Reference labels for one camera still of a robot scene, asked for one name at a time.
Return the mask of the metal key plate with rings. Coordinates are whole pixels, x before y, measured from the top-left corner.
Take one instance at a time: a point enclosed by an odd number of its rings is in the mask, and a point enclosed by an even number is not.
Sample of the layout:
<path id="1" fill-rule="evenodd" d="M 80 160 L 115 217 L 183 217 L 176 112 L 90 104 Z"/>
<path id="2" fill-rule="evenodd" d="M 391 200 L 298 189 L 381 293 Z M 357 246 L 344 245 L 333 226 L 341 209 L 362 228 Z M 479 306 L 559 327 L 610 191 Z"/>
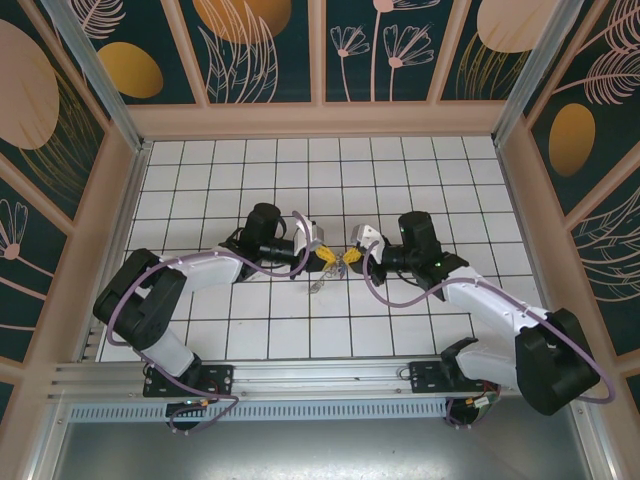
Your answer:
<path id="1" fill-rule="evenodd" d="M 340 253 L 334 260 L 330 260 L 322 270 L 320 276 L 310 283 L 308 294 L 314 295 L 320 292 L 328 281 L 343 280 L 346 277 L 348 264 L 344 260 L 344 254 Z"/>

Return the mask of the grey metal sheet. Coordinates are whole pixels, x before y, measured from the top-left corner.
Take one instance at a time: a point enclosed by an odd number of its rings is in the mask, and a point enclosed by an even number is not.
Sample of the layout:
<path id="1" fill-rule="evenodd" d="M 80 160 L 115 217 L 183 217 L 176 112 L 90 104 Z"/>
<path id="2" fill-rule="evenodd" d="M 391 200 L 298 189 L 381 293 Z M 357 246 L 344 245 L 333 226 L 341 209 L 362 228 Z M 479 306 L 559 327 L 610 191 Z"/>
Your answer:
<path id="1" fill-rule="evenodd" d="M 568 431 L 516 437 L 438 419 L 75 424 L 53 480 L 593 480 Z"/>

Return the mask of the aluminium table side rail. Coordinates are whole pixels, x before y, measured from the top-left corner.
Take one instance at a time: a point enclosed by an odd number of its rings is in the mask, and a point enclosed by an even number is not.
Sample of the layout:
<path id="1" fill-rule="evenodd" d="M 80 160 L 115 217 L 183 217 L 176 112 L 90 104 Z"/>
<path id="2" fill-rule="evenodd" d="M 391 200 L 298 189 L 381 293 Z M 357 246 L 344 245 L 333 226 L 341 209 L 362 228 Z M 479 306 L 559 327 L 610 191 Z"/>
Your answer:
<path id="1" fill-rule="evenodd" d="M 133 218 L 133 210 L 136 207 L 152 146 L 152 142 L 144 141 L 141 148 L 132 157 L 117 209 L 115 210 L 113 219 L 109 223 L 109 236 L 96 273 L 96 278 L 88 296 L 83 326 L 80 329 L 72 357 L 73 363 L 82 363 L 85 360 L 86 345 L 92 335 L 92 329 L 95 323 L 93 316 L 94 302 L 100 292 L 109 283 L 114 275 L 114 271 L 118 269 L 119 261 L 122 259 L 124 244 L 126 243 Z"/>
<path id="2" fill-rule="evenodd" d="M 551 220 L 551 225 L 554 226 L 556 217 L 546 184 L 538 172 L 536 163 L 529 164 L 527 149 L 524 149 L 524 155 L 521 155 L 519 149 L 498 146 L 496 153 L 509 199 L 513 205 L 516 224 L 524 242 L 538 303 L 552 310 L 553 295 L 549 291 L 544 269 L 546 262 L 544 233 L 548 226 L 547 221 Z"/>

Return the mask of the aluminium mounting rail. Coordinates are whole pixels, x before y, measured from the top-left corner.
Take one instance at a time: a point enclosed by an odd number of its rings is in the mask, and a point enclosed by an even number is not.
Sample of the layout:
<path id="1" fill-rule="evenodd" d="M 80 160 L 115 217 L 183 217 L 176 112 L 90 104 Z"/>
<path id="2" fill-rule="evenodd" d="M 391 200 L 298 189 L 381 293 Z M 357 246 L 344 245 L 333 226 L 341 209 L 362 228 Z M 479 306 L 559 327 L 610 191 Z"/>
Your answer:
<path id="1" fill-rule="evenodd" d="M 245 401 L 408 398 L 404 367 L 412 357 L 233 361 L 232 394 Z M 142 362 L 59 364 L 47 399 L 66 402 L 141 401 Z"/>

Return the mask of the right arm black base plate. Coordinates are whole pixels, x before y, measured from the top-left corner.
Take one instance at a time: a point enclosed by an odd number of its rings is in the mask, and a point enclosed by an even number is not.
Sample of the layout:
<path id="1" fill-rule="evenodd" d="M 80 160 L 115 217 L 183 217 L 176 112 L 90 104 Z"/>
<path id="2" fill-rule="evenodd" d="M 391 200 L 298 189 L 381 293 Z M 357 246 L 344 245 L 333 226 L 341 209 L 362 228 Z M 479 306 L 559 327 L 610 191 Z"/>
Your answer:
<path id="1" fill-rule="evenodd" d="M 408 364 L 409 381 L 414 394 L 462 394 L 477 396 L 500 390 L 497 384 L 471 380 L 459 371 L 451 370 L 442 361 L 414 361 Z"/>

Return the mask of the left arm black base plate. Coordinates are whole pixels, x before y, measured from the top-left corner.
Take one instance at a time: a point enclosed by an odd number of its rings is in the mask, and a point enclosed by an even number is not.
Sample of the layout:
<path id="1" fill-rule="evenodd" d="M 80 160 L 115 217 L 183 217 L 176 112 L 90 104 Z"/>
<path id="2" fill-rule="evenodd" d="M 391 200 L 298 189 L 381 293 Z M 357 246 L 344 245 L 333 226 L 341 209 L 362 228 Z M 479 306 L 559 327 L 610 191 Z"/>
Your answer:
<path id="1" fill-rule="evenodd" d="M 142 395 L 145 398 L 194 397 L 190 390 L 185 390 L 168 380 L 155 368 L 146 367 L 143 373 L 145 379 Z M 207 395 L 230 395 L 233 376 L 234 367 L 231 365 L 200 365 L 192 366 L 175 380 Z"/>

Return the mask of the aluminium corner post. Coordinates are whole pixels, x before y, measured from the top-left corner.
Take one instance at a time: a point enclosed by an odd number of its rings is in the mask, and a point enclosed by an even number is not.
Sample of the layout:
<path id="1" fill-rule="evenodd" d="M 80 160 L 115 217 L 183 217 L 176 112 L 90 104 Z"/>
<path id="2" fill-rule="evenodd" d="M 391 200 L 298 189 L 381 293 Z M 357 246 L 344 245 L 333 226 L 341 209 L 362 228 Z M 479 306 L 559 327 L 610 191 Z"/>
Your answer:
<path id="1" fill-rule="evenodd" d="M 558 0 L 493 127 L 491 138 L 496 149 L 505 144 L 536 88 L 551 70 L 551 65 L 573 26 L 580 24 L 578 18 L 584 4 L 587 4 L 587 10 L 590 10 L 594 1 Z"/>
<path id="2" fill-rule="evenodd" d="M 83 68 L 111 119 L 135 154 L 143 147 L 143 138 L 127 110 L 120 93 L 109 78 L 96 50 L 82 31 L 80 24 L 66 0 L 41 0 L 52 22 Z"/>

